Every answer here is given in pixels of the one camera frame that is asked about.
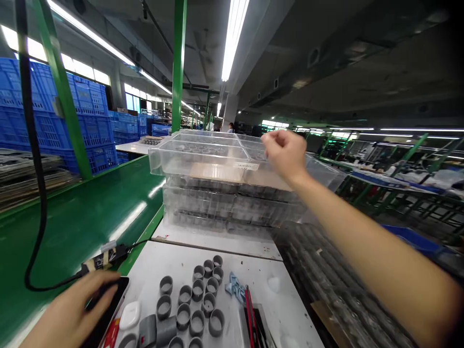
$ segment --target human hand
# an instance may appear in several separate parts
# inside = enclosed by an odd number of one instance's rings
[[[79,348],[106,311],[117,290],[113,286],[86,312],[88,300],[119,273],[91,272],[53,300],[20,348]]]
[[[275,171],[289,183],[307,175],[305,167],[306,140],[289,130],[278,130],[261,137],[266,156]]]

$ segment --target left hand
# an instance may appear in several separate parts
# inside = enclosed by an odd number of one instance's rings
[[[120,277],[116,272],[92,272],[53,300],[20,348],[79,348],[106,311],[117,290],[108,289],[86,312],[88,300],[105,283]]]

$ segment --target green conveyor belt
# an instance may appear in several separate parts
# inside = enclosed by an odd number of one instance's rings
[[[120,243],[135,242],[162,205],[163,181],[150,174],[144,156],[50,197],[32,283],[45,287],[73,275],[115,237]],[[0,347],[60,292],[30,292],[24,286],[38,227],[38,203],[0,216]]]

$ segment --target smartphone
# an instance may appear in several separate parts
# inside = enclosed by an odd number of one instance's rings
[[[121,277],[115,282],[107,283],[103,285],[98,294],[90,299],[86,306],[86,311],[91,311],[95,305],[98,303],[100,298],[105,294],[105,292],[111,288],[113,285],[117,285],[117,291],[111,301],[110,306],[106,312],[101,316],[97,326],[93,329],[87,339],[81,345],[81,348],[98,348],[102,345],[103,340],[105,339],[106,332],[111,324],[111,321],[115,317],[119,307],[124,301],[126,296],[127,289],[129,287],[129,278]]]

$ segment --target label on tray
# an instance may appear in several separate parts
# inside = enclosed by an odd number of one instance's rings
[[[233,164],[234,168],[248,169],[248,170],[258,170],[258,163],[247,163],[247,162],[235,162]]]

